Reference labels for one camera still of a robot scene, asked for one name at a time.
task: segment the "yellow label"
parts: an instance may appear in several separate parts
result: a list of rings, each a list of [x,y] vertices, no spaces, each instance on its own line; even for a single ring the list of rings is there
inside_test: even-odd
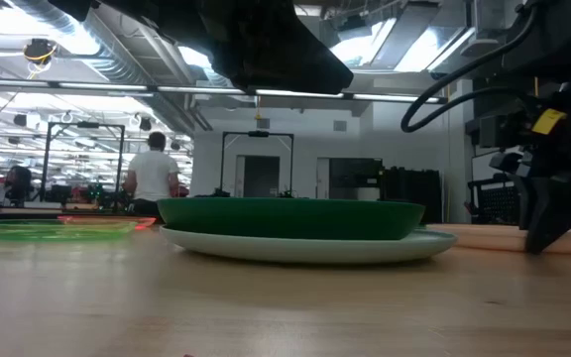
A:
[[[560,112],[554,109],[547,109],[546,111],[541,114],[539,119],[536,121],[534,126],[532,127],[532,131],[535,133],[548,135],[556,125],[556,123],[561,120],[565,119],[567,116],[566,113]]]

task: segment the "transparent green plate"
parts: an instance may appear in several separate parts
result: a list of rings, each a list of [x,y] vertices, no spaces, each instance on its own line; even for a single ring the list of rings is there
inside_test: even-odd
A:
[[[0,219],[0,239],[5,240],[106,240],[136,229],[136,222],[63,222],[58,219]]]

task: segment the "black metal frame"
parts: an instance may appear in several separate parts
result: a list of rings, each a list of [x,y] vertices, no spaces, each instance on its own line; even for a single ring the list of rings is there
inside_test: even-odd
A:
[[[289,190],[292,191],[292,171],[294,169],[294,134],[284,134],[284,133],[269,133],[269,132],[259,132],[263,136],[257,135],[258,132],[223,132],[222,133],[222,158],[221,167],[219,173],[219,189],[224,189],[224,154],[226,153],[226,137],[229,135],[246,135],[251,138],[268,138],[272,136],[282,136],[289,137],[290,147],[289,147]]]
[[[118,191],[120,190],[120,174],[123,165],[123,146],[125,144],[125,126],[118,124],[99,124],[99,123],[77,123],[77,124],[67,124],[67,123],[48,123],[48,136],[46,137],[46,153],[44,155],[44,171],[41,174],[41,189],[39,195],[41,202],[46,198],[46,181],[48,180],[48,159],[50,158],[50,143],[52,140],[56,139],[63,130],[69,128],[70,126],[76,126],[79,129],[98,129],[100,127],[107,128],[118,128],[120,129],[120,148],[118,150],[118,173],[116,174],[116,191],[114,194],[114,213],[118,212]],[[55,136],[52,136],[52,127],[61,126],[61,129],[57,131]]]

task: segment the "doorway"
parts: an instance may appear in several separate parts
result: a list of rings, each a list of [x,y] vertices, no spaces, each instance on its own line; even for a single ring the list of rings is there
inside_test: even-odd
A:
[[[235,179],[237,197],[277,197],[279,157],[238,156]]]

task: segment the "table surface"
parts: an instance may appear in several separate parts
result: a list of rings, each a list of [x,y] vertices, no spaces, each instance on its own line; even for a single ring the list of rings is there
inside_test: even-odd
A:
[[[185,354],[571,356],[571,256],[328,268],[202,256],[151,231],[0,241],[0,357]]]

